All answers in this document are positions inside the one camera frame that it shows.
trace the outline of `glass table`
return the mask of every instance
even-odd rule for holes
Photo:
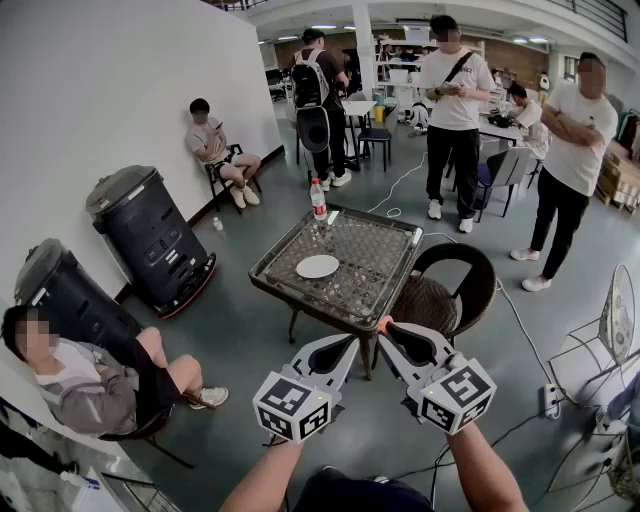
[[[251,282],[292,309],[289,341],[300,311],[360,339],[367,379],[370,340],[411,272],[422,229],[396,219],[327,205],[326,220],[309,212],[249,272]],[[296,267],[328,254],[340,266],[327,277],[306,279]]]

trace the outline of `gray sweatshirt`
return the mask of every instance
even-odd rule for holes
[[[40,392],[55,418],[79,434],[128,434],[136,429],[138,374],[124,367],[106,350],[91,343],[60,339],[78,350],[92,365],[108,370],[96,382],[73,376],[51,384],[40,384]]]

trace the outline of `bag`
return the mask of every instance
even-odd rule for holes
[[[293,103],[297,108],[305,105],[323,105],[329,96],[327,78],[316,61],[324,50],[314,49],[309,57],[302,58],[302,51],[296,53],[296,64],[291,70],[293,82]]]
[[[429,111],[421,101],[414,103],[411,107],[411,116],[409,117],[408,124],[421,129],[429,126]]]

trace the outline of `forearm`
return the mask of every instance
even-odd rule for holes
[[[229,495],[220,512],[277,512],[302,447],[285,443],[269,448]]]
[[[515,478],[475,424],[447,437],[462,490],[474,512],[524,512]]]

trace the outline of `power strip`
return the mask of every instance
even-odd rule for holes
[[[560,403],[558,388],[553,384],[545,384],[544,388],[544,415],[550,420],[560,417]]]

